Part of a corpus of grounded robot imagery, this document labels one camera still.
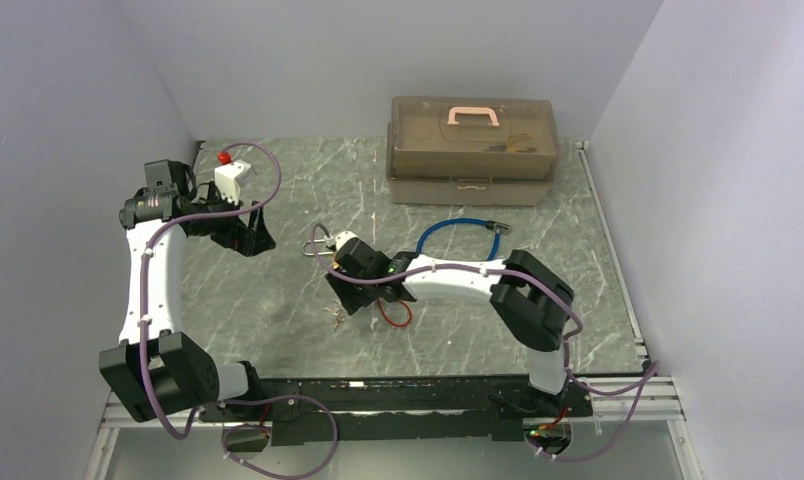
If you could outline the red cable lock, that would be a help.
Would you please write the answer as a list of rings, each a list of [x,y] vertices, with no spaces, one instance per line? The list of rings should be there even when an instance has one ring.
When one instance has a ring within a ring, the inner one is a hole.
[[[394,328],[408,328],[414,318],[411,306],[404,300],[386,302],[381,298],[375,301],[379,315],[385,323]]]

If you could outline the brass padlock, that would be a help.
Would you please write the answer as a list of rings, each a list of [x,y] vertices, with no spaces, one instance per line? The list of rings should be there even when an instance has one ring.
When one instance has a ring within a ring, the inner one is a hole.
[[[335,260],[335,248],[328,246],[325,240],[309,240],[301,247],[301,253],[305,257],[312,257],[320,266],[338,270],[339,266]]]

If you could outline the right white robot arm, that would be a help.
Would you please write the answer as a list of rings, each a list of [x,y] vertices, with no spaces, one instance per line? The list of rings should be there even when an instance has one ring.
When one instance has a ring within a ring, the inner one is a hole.
[[[535,256],[515,249],[504,259],[443,260],[403,251],[393,257],[350,231],[325,241],[332,252],[326,280],[348,314],[383,300],[482,302],[494,309],[529,353],[529,401],[552,415],[568,399],[563,338],[573,289]]]

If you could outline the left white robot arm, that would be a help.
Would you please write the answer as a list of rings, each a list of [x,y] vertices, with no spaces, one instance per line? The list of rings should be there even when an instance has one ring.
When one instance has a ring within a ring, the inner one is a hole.
[[[215,402],[250,420],[265,406],[251,364],[217,364],[188,336],[182,320],[188,238],[207,237],[244,257],[276,246],[261,203],[245,210],[240,199],[253,167],[226,153],[220,160],[203,197],[189,165],[167,159],[145,164],[145,186],[119,212],[131,257],[127,314],[117,346],[100,353],[99,370],[137,422]]]

